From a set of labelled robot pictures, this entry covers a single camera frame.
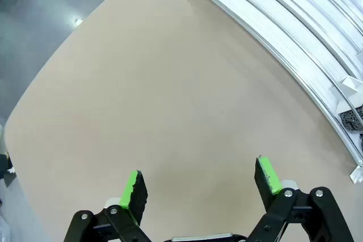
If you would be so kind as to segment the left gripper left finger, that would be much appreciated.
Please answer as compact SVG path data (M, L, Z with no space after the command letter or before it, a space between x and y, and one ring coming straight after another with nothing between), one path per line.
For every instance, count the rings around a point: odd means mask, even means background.
M79 210L70 222L65 241L150 241L140 224L147 203L147 189L141 171L135 170L119 201L94 214Z

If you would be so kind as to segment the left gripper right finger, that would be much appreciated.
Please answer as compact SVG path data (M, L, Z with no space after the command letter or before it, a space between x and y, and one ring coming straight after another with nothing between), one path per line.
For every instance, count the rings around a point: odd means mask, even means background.
M324 187L304 193L278 178L267 157L256 158L254 179L265 208L247 241L280 241L289 224L300 224L310 241L353 241L332 192Z

